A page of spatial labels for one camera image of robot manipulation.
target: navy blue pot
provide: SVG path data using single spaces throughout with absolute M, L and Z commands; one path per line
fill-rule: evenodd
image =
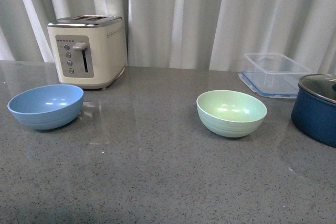
M 314 74 L 300 79 L 291 118 L 305 135 L 336 147 L 336 78 L 327 75 L 322 81 L 322 77 L 326 76 Z

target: clear plastic container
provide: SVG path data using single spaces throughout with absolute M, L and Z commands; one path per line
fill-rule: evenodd
M 282 54 L 245 54 L 241 80 L 265 97 L 296 98 L 299 79 L 311 73 L 309 68 Z

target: cream toaster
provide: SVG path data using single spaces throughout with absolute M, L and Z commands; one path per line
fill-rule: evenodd
M 48 23 L 60 83 L 84 89 L 105 89 L 127 62 L 121 17 L 83 15 Z

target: white curtain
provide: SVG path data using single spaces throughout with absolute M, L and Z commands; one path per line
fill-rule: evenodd
M 130 66 L 241 71 L 278 52 L 336 74 L 336 0 L 0 0 L 0 59 L 53 61 L 48 21 L 122 16 Z

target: glass lid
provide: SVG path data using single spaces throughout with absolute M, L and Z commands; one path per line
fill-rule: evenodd
M 299 86 L 315 97 L 336 104 L 336 76 L 310 74 L 301 77 Z

